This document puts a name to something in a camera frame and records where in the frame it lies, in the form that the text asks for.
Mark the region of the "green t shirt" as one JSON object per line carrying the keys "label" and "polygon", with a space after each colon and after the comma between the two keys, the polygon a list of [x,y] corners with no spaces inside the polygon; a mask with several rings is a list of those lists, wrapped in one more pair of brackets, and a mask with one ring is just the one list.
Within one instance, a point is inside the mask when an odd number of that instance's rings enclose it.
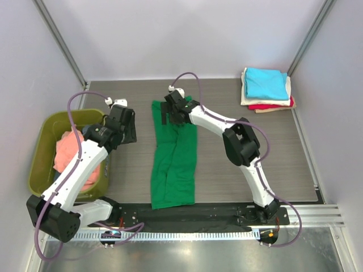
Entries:
{"label": "green t shirt", "polygon": [[197,127],[193,124],[162,125],[161,101],[151,104],[156,149],[151,171],[152,209],[195,203]]}

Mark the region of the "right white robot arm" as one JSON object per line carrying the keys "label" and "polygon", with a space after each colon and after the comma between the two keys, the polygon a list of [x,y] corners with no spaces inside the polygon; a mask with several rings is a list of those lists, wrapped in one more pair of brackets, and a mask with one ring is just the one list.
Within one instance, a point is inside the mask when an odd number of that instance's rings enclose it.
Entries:
{"label": "right white robot arm", "polygon": [[164,99],[162,110],[171,123],[200,126],[222,138],[227,158],[239,167],[249,185],[257,220],[262,224],[273,221],[280,201],[262,169],[260,143],[249,121],[222,116],[198,101],[187,100],[181,88],[169,86]]}

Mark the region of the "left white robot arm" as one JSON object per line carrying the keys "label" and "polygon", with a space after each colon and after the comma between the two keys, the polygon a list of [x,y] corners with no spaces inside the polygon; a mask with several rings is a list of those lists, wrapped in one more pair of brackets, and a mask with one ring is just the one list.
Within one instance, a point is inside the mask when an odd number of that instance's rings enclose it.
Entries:
{"label": "left white robot arm", "polygon": [[97,222],[115,226],[121,217],[118,202],[99,197],[78,206],[74,203],[87,179],[111,151],[136,140],[135,111],[113,105],[104,124],[89,127],[81,150],[59,178],[41,196],[31,195],[27,200],[33,226],[63,243],[80,228]]}

